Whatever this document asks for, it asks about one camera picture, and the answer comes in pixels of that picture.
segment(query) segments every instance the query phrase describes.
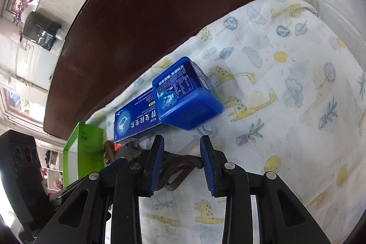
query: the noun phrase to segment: blue bottle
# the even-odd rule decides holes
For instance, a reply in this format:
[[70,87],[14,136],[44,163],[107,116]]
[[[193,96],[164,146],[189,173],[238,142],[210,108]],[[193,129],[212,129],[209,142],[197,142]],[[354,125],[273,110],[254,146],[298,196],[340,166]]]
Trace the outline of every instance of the blue bottle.
[[153,93],[159,120],[186,131],[224,110],[208,77],[188,57],[153,80]]

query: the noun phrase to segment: brown table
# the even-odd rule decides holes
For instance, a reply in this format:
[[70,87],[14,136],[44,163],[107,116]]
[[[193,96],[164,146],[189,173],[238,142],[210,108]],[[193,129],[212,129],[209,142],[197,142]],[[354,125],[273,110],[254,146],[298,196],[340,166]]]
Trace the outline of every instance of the brown table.
[[87,0],[54,71],[44,130],[68,139],[79,121],[204,26],[253,0]]

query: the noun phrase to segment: green box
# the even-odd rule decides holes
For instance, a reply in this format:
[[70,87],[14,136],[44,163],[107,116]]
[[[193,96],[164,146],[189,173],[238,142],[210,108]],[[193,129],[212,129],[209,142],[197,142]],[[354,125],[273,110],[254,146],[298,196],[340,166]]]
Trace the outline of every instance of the green box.
[[103,129],[79,122],[63,151],[64,187],[104,168]]

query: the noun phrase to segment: white tablecloth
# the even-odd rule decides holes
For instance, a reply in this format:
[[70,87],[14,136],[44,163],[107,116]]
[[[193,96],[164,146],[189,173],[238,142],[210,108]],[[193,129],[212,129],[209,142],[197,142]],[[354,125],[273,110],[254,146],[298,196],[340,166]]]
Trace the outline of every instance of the white tablecloth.
[[[226,109],[193,131],[162,131],[165,149],[199,155],[199,138],[208,134],[246,171],[278,173],[331,242],[342,243],[366,208],[366,76],[317,16],[315,0],[251,2],[161,59],[89,123],[113,139],[114,112],[188,56],[208,74]],[[211,197],[204,171],[194,170],[174,192],[140,199],[143,240],[220,243],[225,203]]]

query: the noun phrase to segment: silver rivet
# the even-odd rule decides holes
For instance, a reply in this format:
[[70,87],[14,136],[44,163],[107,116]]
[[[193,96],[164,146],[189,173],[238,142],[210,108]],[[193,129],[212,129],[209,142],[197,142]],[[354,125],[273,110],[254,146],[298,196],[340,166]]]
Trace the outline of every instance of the silver rivet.
[[129,166],[132,170],[138,170],[141,165],[138,162],[134,162]]
[[99,174],[97,172],[89,174],[89,179],[90,180],[97,180],[98,178],[99,178]]
[[235,164],[233,164],[232,162],[227,162],[225,163],[225,168],[228,170],[233,170],[235,169]]
[[274,172],[268,172],[268,173],[267,173],[267,178],[268,178],[268,179],[271,179],[271,180],[274,180],[274,179],[276,179],[276,178],[277,178],[277,175],[276,175],[276,173],[274,173]]

